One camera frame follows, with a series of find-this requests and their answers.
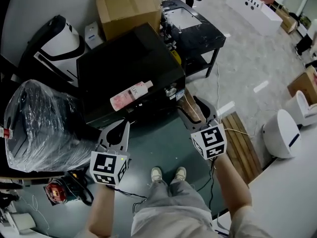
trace plastic-wrapped object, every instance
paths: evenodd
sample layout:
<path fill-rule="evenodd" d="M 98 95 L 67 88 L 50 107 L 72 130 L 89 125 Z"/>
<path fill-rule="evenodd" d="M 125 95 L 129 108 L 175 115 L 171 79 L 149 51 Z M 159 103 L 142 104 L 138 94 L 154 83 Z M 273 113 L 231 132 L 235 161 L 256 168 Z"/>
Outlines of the plastic-wrapped object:
<path fill-rule="evenodd" d="M 23 172 L 59 172 L 90 161 L 99 130 L 85 125 L 76 98 L 36 81 L 24 82 L 4 113 L 4 127 L 13 130 L 5 140 L 10 168 Z"/>

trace white cabinet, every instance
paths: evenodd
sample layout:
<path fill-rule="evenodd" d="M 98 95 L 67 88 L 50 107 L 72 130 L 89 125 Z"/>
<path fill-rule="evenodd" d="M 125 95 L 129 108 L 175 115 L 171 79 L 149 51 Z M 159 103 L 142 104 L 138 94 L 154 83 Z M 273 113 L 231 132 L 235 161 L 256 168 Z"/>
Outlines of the white cabinet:
<path fill-rule="evenodd" d="M 261 35 L 275 35 L 282 23 L 282 19 L 260 0 L 227 0 L 226 3 Z"/>

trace metal table leg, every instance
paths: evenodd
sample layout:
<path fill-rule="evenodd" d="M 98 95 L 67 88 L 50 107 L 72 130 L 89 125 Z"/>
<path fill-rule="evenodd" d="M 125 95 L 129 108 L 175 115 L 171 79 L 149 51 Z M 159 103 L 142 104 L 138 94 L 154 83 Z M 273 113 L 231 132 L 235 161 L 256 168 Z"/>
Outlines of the metal table leg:
<path fill-rule="evenodd" d="M 218 52 L 219 52 L 219 49 L 215 49 L 215 50 L 213 51 L 213 55 L 212 55 L 211 61 L 210 61 L 210 63 L 209 63 L 210 66 L 208 67 L 206 77 L 209 77 L 209 75 L 210 75 L 210 73 L 211 73 L 211 70 L 212 70 L 212 67 L 213 67 L 214 62 L 216 61 Z"/>

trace cardboard box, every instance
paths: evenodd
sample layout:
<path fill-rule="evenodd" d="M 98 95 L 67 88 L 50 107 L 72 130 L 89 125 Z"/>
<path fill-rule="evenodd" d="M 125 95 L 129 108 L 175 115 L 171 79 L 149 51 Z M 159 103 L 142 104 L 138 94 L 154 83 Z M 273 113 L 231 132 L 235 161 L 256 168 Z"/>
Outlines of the cardboard box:
<path fill-rule="evenodd" d="M 297 91 L 302 91 L 309 105 L 317 103 L 317 73 L 316 69 L 309 66 L 306 71 L 288 85 L 291 96 Z"/>
<path fill-rule="evenodd" d="M 297 28 L 297 21 L 292 18 L 285 10 L 277 9 L 275 13 L 283 20 L 281 27 L 286 33 L 290 34 Z"/>
<path fill-rule="evenodd" d="M 96 3 L 107 40 L 147 22 L 159 32 L 160 0 L 97 0 Z"/>

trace sneaker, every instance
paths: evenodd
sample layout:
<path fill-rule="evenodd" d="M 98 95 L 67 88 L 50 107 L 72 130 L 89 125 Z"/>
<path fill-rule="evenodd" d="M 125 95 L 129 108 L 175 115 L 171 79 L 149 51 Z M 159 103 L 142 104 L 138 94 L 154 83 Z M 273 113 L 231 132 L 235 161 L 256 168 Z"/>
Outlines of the sneaker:
<path fill-rule="evenodd" d="M 299 55 L 297 51 L 296 51 L 296 55 L 298 56 L 298 58 L 299 58 L 300 60 L 302 60 L 302 56 Z"/>
<path fill-rule="evenodd" d="M 158 167 L 152 168 L 151 178 L 152 178 L 152 182 L 162 180 L 162 171 L 161 171 L 161 169 L 158 168 Z"/>
<path fill-rule="evenodd" d="M 179 167 L 176 170 L 175 179 L 178 179 L 178 180 L 186 179 L 186 169 L 184 167 Z"/>

